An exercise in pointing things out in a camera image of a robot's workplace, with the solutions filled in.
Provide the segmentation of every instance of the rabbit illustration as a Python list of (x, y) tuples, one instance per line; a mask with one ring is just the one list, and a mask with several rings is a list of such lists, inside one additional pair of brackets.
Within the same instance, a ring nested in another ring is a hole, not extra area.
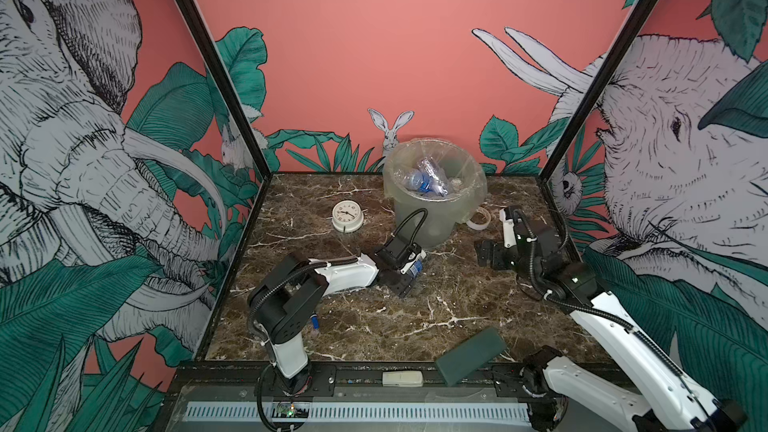
[(395, 120), (395, 125), (392, 126), (391, 129), (389, 129), (389, 123), (384, 118), (384, 116), (373, 109), (368, 109), (368, 112), (371, 114), (371, 119), (373, 119), (373, 124), (378, 127), (380, 130), (384, 131), (384, 143), (382, 145), (382, 156), (388, 157), (389, 154), (392, 152), (393, 149), (395, 149), (395, 146), (399, 144), (399, 140), (397, 139), (397, 131), (403, 127), (405, 124), (408, 123), (410, 119), (413, 119), (413, 111), (409, 110), (408, 112), (403, 112), (400, 114)]

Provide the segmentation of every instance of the trash can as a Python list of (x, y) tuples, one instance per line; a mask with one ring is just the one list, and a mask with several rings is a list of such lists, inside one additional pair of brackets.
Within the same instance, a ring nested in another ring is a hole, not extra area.
[[(419, 161), (430, 158), (444, 172), (450, 185), (446, 196), (425, 195), (405, 187), (408, 174), (418, 169)], [(426, 208), (427, 219), (416, 234), (416, 243), (434, 248), (453, 232), (456, 223), (469, 220), (485, 201), (488, 184), (485, 173), (474, 157), (450, 142), (440, 139), (414, 139), (398, 145), (384, 165), (384, 196), (395, 201), (399, 224), (418, 208)], [(401, 235), (409, 238), (418, 218), (408, 221)]]

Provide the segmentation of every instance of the marble tabletop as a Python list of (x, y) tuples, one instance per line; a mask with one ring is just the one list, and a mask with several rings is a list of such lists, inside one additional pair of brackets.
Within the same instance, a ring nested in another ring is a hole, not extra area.
[[(330, 220), (331, 208), (344, 199), (357, 201), (365, 216), (360, 230), (350, 234), (335, 230)], [(489, 177), (485, 207), (496, 214), (513, 203), (552, 223), (533, 178)], [(359, 254), (383, 244), (395, 225), (381, 176), (275, 175), (206, 359), (266, 359), (246, 330), (246, 299), (284, 255), (294, 250), (316, 258)], [(302, 332), (310, 359), (435, 360), (493, 326), (509, 346), (495, 360), (518, 361), (551, 345), (576, 362), (610, 362), (600, 344), (568, 316), (521, 292), (514, 272), (477, 265), (474, 241), (501, 237), (499, 220), (482, 232), (456, 225), (450, 239), (427, 255), (404, 299), (379, 286), (325, 297), (317, 308), (319, 333), (311, 324)]]

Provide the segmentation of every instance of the clock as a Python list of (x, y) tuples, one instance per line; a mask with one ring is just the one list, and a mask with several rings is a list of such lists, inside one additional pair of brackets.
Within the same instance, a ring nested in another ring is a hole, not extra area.
[(342, 200), (331, 213), (333, 227), (339, 232), (354, 232), (362, 226), (362, 209), (353, 200)]

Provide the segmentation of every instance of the dark green block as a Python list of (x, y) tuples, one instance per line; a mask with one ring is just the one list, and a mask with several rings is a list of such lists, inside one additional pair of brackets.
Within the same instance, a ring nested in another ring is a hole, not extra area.
[(490, 327), (446, 352), (435, 360), (435, 365), (446, 385), (453, 386), (506, 348), (507, 344), (502, 336), (494, 327)]

